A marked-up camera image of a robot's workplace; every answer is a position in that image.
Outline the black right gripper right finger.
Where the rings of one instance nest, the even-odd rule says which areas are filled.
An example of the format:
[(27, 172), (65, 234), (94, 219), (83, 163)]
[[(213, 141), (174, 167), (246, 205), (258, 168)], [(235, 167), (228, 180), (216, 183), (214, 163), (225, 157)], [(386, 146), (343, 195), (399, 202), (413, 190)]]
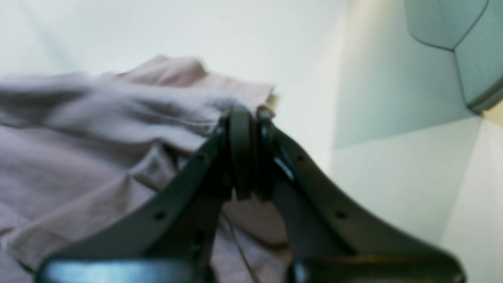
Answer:
[(351, 199), (298, 143), (257, 112), (258, 192), (286, 225), (286, 283), (465, 283), (455, 256)]

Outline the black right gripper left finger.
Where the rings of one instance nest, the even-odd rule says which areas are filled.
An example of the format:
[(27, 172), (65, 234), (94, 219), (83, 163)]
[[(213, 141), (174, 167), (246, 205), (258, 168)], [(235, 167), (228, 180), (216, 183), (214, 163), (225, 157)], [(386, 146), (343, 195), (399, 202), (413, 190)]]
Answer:
[(224, 114), (169, 185), (136, 211), (49, 256), (36, 283), (212, 283), (209, 266), (223, 204), (257, 184), (254, 120)]

